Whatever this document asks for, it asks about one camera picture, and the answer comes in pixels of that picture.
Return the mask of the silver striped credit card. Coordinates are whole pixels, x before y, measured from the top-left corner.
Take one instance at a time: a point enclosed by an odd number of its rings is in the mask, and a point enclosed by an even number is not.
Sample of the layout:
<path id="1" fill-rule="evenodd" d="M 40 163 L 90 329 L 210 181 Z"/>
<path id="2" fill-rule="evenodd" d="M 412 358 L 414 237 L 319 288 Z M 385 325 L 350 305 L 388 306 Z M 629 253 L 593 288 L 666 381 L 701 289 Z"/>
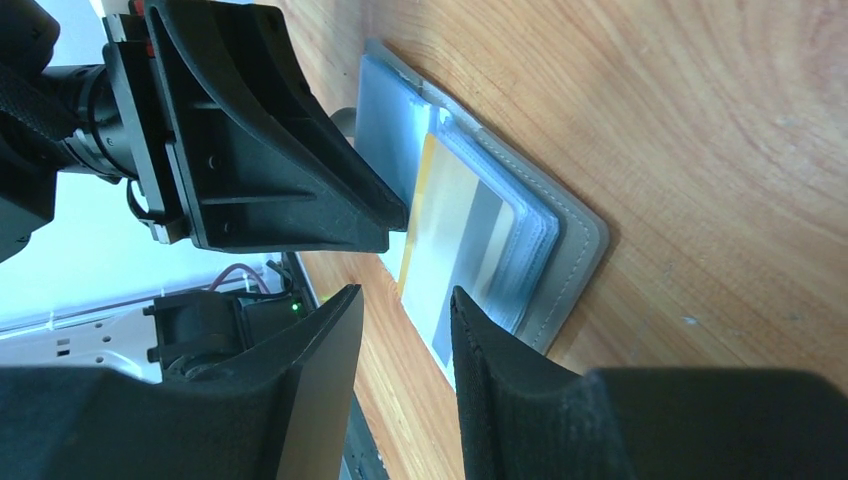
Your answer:
<path id="1" fill-rule="evenodd" d="M 407 316 L 450 386 L 455 385 L 453 289 L 487 292 L 515 217 L 467 165 L 464 152 L 434 134 L 426 136 L 398 278 Z"/>

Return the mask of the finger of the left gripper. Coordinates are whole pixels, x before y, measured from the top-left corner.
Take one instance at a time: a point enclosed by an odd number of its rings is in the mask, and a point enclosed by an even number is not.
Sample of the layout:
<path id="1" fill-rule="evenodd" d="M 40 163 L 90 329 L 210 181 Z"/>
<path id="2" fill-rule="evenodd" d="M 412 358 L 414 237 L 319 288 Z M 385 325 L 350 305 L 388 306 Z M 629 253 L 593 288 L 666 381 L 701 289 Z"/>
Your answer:
<path id="1" fill-rule="evenodd" d="M 283 13 L 213 1 L 144 8 L 193 244 L 385 252 L 407 206 L 312 94 Z"/>

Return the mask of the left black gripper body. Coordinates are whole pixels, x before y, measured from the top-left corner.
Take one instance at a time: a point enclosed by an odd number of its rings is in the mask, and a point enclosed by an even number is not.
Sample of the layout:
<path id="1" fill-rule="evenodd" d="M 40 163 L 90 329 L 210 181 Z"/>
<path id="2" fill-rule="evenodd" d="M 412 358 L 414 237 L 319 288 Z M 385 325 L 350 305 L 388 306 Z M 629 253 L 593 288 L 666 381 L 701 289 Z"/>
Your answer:
<path id="1" fill-rule="evenodd" d="M 59 22 L 35 1 L 1 4 L 1 258 L 20 253 L 55 218 L 57 176 L 125 180 L 133 216 L 153 238 L 189 234 L 165 146 L 154 52 L 141 1 L 103 18 L 101 64 L 53 66 Z"/>

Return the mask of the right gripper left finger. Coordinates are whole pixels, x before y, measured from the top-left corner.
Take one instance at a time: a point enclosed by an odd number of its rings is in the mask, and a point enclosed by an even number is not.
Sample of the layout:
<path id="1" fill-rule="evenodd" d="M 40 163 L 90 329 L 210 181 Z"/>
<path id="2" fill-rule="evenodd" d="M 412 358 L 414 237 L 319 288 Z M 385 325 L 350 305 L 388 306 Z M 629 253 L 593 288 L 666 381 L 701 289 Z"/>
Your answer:
<path id="1" fill-rule="evenodd" d="M 109 368 L 1 371 L 5 479 L 335 479 L 364 320 L 350 284 L 184 382 Z"/>

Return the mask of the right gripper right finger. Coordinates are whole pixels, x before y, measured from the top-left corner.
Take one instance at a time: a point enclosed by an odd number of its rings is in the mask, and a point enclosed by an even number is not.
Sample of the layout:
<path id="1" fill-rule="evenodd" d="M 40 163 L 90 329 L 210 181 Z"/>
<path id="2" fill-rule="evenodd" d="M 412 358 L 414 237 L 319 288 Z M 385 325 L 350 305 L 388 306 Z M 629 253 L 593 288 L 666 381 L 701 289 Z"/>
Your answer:
<path id="1" fill-rule="evenodd" d="M 764 368 L 574 373 L 450 303 L 469 479 L 843 479 L 847 398 L 823 377 Z"/>

